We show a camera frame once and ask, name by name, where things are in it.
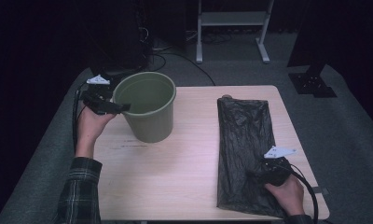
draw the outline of plaid shirt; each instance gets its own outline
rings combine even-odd
[[[53,223],[101,223],[97,185],[102,164],[74,158]]]

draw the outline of hand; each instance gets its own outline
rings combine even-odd
[[[290,175],[279,187],[266,184],[265,188],[273,194],[288,216],[305,215],[303,186],[294,175]]]
[[[97,115],[87,106],[82,109],[78,119],[78,140],[76,157],[93,158],[94,144],[102,134],[105,125],[116,115]]]

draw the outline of white metal stand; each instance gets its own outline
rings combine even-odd
[[[261,36],[256,39],[259,52],[264,63],[269,63],[269,56],[263,42],[268,30],[271,10],[274,0],[269,0],[266,11],[257,12],[202,12],[201,0],[199,0],[198,14],[198,43],[196,45],[196,62],[202,63],[201,27],[202,26],[232,26],[232,25],[262,25]]]

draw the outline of dark background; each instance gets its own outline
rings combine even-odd
[[[109,64],[144,66],[139,22],[167,38],[166,29],[159,27],[171,20],[154,16],[161,10],[179,18],[183,29],[196,29],[197,1],[144,2],[0,1],[0,212],[82,70],[91,67],[98,73]],[[253,6],[251,1],[203,2],[212,10],[266,5],[265,1]],[[141,6],[146,8],[137,14],[143,15],[139,18],[134,10],[141,11]],[[173,27],[179,27],[176,21]],[[290,66],[310,64],[317,50],[324,49],[328,64],[343,75],[373,118],[373,0],[279,0],[269,31],[299,31]],[[177,39],[183,32],[168,38]]]

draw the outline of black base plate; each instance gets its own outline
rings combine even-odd
[[[306,73],[291,73],[288,76],[298,94],[312,94],[316,98],[337,97],[332,88],[327,87],[320,77],[308,77]]]

